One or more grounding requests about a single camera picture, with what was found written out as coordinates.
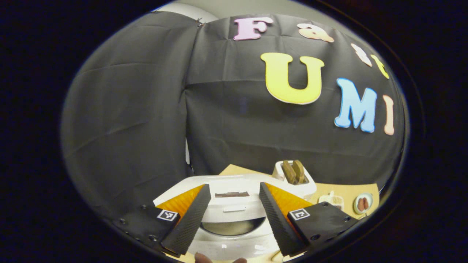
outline finger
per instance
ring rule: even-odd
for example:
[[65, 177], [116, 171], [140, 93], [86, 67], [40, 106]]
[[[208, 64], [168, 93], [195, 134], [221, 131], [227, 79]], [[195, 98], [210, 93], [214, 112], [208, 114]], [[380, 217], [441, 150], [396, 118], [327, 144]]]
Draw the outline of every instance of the finger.
[[201, 253], [195, 253], [195, 263], [213, 263], [211, 259]]
[[241, 257], [241, 258], [234, 260], [233, 263], [247, 263], [247, 259]]

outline black fabric backdrop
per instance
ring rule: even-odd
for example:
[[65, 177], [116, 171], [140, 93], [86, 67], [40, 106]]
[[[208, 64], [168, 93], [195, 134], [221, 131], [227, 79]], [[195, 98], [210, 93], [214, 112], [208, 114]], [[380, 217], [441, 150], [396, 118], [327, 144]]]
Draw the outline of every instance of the black fabric backdrop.
[[[260, 39], [234, 41], [236, 18], [274, 20]], [[325, 29], [335, 41], [312, 40], [298, 23]], [[218, 174], [228, 164], [271, 173], [275, 162], [299, 159], [319, 183], [377, 183], [398, 164], [403, 104], [390, 69], [387, 80], [351, 43], [371, 47], [327, 25], [286, 15], [247, 15], [203, 26], [186, 16], [155, 12], [126, 26], [86, 61], [66, 98], [61, 141], [69, 174], [87, 203], [113, 220], [193, 175]], [[300, 56], [325, 63], [322, 94], [308, 105], [281, 102], [265, 86], [265, 52], [293, 57], [292, 87], [307, 84]], [[375, 131], [334, 125], [341, 105], [337, 78], [359, 96], [376, 91]], [[383, 95], [394, 100], [395, 134], [383, 131]]]

